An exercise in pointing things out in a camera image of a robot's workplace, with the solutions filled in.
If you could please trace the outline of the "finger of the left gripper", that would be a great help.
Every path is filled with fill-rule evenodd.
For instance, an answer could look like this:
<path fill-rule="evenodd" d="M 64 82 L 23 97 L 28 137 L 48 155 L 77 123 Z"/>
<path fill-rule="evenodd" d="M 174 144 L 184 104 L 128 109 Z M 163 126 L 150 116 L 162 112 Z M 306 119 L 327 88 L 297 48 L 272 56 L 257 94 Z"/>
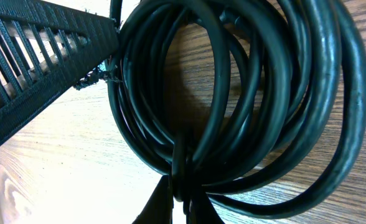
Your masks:
<path fill-rule="evenodd" d="M 45 1 L 0 0 L 0 146 L 69 88 L 112 80 L 113 19 Z"/>

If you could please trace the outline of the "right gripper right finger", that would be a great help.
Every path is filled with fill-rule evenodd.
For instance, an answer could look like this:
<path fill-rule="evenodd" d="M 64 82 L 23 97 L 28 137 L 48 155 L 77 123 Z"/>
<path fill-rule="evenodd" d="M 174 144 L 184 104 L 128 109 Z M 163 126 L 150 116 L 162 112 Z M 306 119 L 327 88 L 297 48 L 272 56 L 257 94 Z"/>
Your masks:
<path fill-rule="evenodd" d="M 188 224 L 224 224 L 202 189 L 194 189 L 191 193 L 187 222 Z"/>

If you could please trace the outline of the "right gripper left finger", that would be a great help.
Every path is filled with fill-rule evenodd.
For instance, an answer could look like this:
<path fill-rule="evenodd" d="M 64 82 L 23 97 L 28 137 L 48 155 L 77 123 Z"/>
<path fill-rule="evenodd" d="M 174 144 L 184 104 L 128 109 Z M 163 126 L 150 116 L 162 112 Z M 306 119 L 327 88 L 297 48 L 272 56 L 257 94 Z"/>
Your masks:
<path fill-rule="evenodd" d="M 133 224 L 171 224 L 174 208 L 169 176 L 163 175 Z"/>

